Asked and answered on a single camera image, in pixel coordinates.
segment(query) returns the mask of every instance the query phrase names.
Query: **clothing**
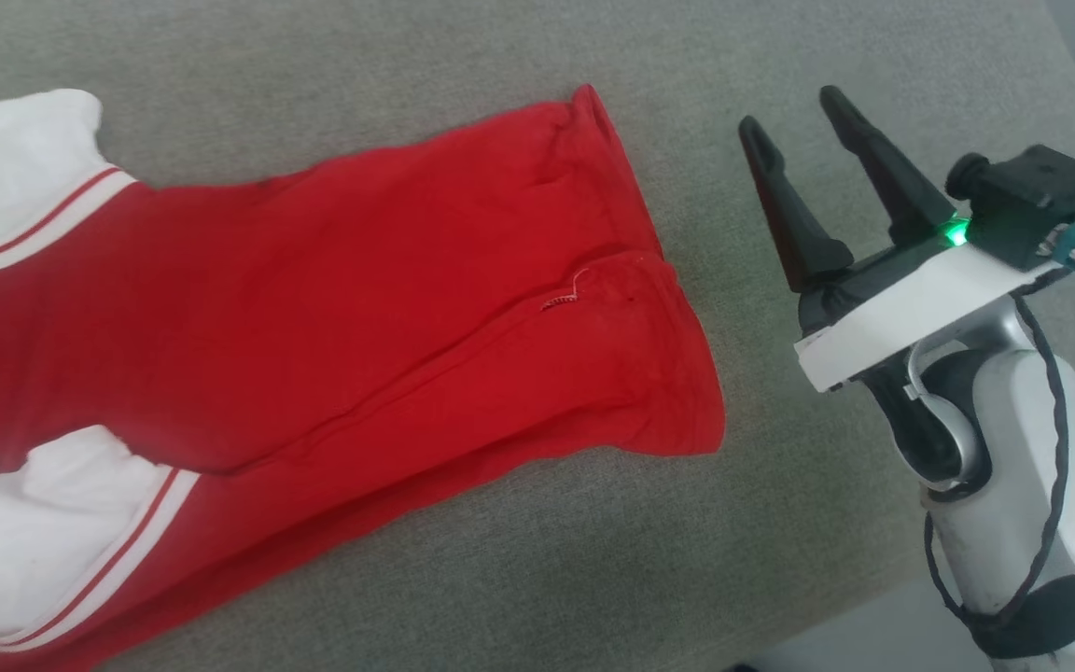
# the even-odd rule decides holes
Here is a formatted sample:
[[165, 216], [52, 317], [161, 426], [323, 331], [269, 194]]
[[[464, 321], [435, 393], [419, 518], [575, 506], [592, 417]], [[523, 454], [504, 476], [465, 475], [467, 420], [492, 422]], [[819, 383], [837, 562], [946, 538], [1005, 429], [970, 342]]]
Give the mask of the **clothing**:
[[[92, 141], [89, 95], [0, 105], [27, 127], [29, 99]], [[0, 475], [94, 428], [163, 477], [56, 626], [0, 631], [1, 669], [89, 667], [530, 459], [719, 446], [707, 343], [591, 88], [234, 187], [78, 156], [78, 186], [0, 209]]]
[[0, 473], [0, 633], [48, 620], [170, 477], [102, 427], [44, 443], [20, 470]]

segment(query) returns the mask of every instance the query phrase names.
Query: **green led light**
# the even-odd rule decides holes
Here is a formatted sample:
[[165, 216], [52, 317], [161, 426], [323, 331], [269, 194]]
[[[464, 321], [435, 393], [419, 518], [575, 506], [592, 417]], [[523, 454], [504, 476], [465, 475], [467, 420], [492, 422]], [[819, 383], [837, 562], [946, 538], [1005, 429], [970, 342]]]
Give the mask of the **green led light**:
[[944, 223], [944, 238], [952, 247], [959, 247], [969, 242], [969, 217], [955, 216]]

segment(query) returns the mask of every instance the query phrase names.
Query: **white fabric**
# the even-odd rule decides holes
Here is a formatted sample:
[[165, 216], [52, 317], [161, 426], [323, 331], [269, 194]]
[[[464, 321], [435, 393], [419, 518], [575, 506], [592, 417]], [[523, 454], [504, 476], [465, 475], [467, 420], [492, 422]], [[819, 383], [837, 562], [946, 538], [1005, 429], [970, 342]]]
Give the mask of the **white fabric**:
[[132, 527], [167, 467], [133, 456], [103, 427], [33, 448], [0, 473], [0, 634], [16, 633], [68, 594]]
[[95, 144], [101, 114], [71, 88], [0, 102], [0, 246], [110, 167]]
[[42, 647], [69, 633], [102, 609], [155, 548], [196, 482], [197, 473], [168, 470], [161, 488], [141, 503], [131, 524], [73, 584], [59, 603], [53, 604], [46, 615], [30, 628], [0, 637], [0, 654]]
[[95, 210], [100, 209], [106, 201], [114, 199], [115, 195], [123, 191], [135, 178], [125, 172], [114, 172], [105, 175], [100, 181], [95, 182], [92, 187], [86, 188], [81, 195], [66, 204], [63, 209], [57, 210], [52, 218], [48, 218], [41, 229], [34, 230], [32, 234], [0, 251], [0, 269], [20, 262], [52, 245], [70, 230], [82, 224], [82, 220], [90, 216]]

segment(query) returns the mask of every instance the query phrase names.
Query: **white stripe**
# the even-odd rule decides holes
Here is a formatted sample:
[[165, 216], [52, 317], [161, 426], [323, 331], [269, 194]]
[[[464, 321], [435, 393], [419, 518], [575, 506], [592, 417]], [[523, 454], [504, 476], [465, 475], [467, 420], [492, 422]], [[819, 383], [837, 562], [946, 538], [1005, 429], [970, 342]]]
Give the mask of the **white stripe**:
[[[30, 234], [30, 237], [17, 245], [0, 252], [0, 271], [5, 267], [18, 263], [20, 260], [34, 255], [35, 252], [43, 251], [44, 247], [52, 245], [52, 243], [60, 241], [66, 233], [73, 230], [73, 227], [82, 224], [82, 220], [94, 214], [95, 210], [102, 208], [106, 201], [110, 201], [112, 197], [118, 195], [119, 191], [123, 191], [125, 187], [128, 187], [133, 182], [135, 182], [135, 178], [119, 171], [108, 174], [106, 177], [98, 181], [95, 186], [86, 188], [84, 195], [77, 196], [76, 200], [66, 205], [60, 213], [57, 213], [57, 216], [53, 217], [52, 221], [44, 225], [43, 229]], [[81, 187], [82, 184], [85, 184], [85, 182], [77, 184], [77, 187]]]
[[[61, 600], [62, 604], [55, 607], [51, 612], [51, 616], [38, 620], [38, 625], [29, 630], [20, 631], [20, 633], [13, 633], [10, 637], [0, 638], [0, 654], [17, 654], [17, 652], [25, 652], [34, 649], [34, 647], [42, 647], [46, 643], [59, 638], [61, 634], [68, 633], [68, 631], [73, 630], [78, 625], [84, 623], [89, 616], [92, 616], [95, 612], [102, 609], [102, 605], [106, 604], [106, 601], [111, 599], [111, 596], [115, 595], [115, 591], [123, 586], [124, 582], [131, 576], [132, 571], [135, 571], [138, 566], [144, 560], [146, 555], [155, 548], [157, 541], [160, 541], [160, 537], [166, 532], [168, 525], [170, 525], [175, 518], [176, 512], [181, 510], [181, 505], [187, 500], [188, 494], [194, 488], [194, 484], [197, 482], [197, 473], [191, 471], [181, 471], [176, 473], [173, 477], [173, 482], [168, 486], [166, 497], [160, 501], [157, 510], [153, 514], [152, 518], [146, 523], [144, 530], [140, 531], [135, 541], [131, 544], [131, 548], [127, 549], [127, 553], [123, 557], [118, 558], [118, 562], [108, 571], [106, 575], [99, 580], [98, 585], [89, 591], [89, 595], [82, 600], [77, 606], [73, 609], [72, 612], [68, 614], [60, 623], [56, 623], [55, 626], [48, 628], [45, 633], [33, 640], [29, 640], [25, 643], [18, 643], [18, 645], [13, 645], [10, 642], [16, 642], [29, 638], [31, 633], [44, 628], [55, 617], [57, 613], [62, 612], [64, 607], [68, 607], [69, 600], [76, 597], [77, 592], [84, 590], [84, 588], [97, 576], [102, 567], [110, 562], [111, 558], [118, 553], [118, 549], [123, 547], [125, 543], [135, 533], [138, 524], [144, 519], [144, 516], [148, 513], [152, 502], [155, 497], [160, 492], [160, 488], [154, 490], [148, 501], [145, 505], [140, 506], [135, 518], [132, 523], [128, 525], [128, 530], [124, 534], [119, 534], [118, 540], [114, 544], [111, 544], [110, 548], [102, 556], [98, 558], [94, 567], [87, 571], [85, 577], [69, 591], [68, 599]], [[160, 481], [160, 486], [166, 483], [163, 477]]]

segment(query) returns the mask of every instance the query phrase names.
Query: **white collar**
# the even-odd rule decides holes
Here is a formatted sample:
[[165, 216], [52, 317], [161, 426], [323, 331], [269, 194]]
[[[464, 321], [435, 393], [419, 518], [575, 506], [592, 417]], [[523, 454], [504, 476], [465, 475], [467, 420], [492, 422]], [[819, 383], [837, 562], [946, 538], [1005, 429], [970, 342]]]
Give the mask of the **white collar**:
[[101, 114], [97, 98], [72, 88], [0, 102], [0, 268], [55, 242], [133, 182], [98, 153]]

